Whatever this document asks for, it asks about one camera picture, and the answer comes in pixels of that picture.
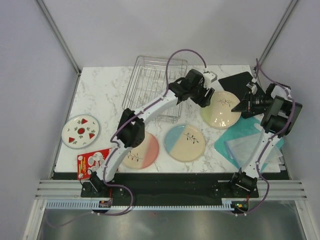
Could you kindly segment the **green and cream plate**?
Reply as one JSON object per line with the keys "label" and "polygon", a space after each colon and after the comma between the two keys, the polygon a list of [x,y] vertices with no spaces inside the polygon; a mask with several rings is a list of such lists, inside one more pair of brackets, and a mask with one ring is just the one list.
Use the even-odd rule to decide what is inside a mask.
{"label": "green and cream plate", "polygon": [[240,103],[236,95],[228,91],[215,91],[210,105],[200,110],[202,120],[215,129],[227,129],[241,117],[241,112],[232,112]]}

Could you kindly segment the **blue and cream plate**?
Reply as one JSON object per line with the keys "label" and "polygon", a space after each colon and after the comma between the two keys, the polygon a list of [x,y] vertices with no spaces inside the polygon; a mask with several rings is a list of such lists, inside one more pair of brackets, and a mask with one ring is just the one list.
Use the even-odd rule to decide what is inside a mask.
{"label": "blue and cream plate", "polygon": [[206,148],[201,131],[190,124],[172,127],[164,137],[164,148],[175,160],[189,163],[199,159]]}

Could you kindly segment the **metal wire dish rack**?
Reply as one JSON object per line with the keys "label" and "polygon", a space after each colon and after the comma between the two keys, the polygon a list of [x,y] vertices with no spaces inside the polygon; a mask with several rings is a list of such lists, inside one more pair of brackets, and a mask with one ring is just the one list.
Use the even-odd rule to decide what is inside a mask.
{"label": "metal wire dish rack", "polygon": [[172,58],[166,71],[167,62],[167,58],[158,56],[136,58],[122,101],[124,110],[135,110],[162,96],[167,87],[166,75],[170,83],[186,75],[187,60]]}

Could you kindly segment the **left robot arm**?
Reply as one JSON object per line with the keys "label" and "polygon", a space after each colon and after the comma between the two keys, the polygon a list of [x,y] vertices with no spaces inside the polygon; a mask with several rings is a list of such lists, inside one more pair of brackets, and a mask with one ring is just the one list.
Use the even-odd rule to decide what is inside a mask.
{"label": "left robot arm", "polygon": [[104,197],[109,193],[110,182],[118,167],[127,153],[144,141],[145,126],[158,115],[188,99],[201,108],[209,106],[215,91],[210,85],[216,79],[217,75],[207,68],[203,73],[191,69],[186,76],[171,83],[166,76],[166,89],[159,97],[135,110],[125,109],[117,130],[110,140],[115,146],[103,164],[89,177],[92,191],[99,197]]}

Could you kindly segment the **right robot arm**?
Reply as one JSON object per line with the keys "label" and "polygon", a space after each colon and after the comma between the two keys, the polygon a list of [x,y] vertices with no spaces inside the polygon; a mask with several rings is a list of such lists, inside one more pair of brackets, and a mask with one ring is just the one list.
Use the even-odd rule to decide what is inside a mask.
{"label": "right robot arm", "polygon": [[257,191],[257,181],[267,157],[282,139],[292,130],[303,105],[291,96],[291,88],[278,82],[271,83],[265,95],[246,92],[232,112],[263,114],[259,139],[247,162],[234,173],[229,182],[229,191],[235,197],[249,196]]}

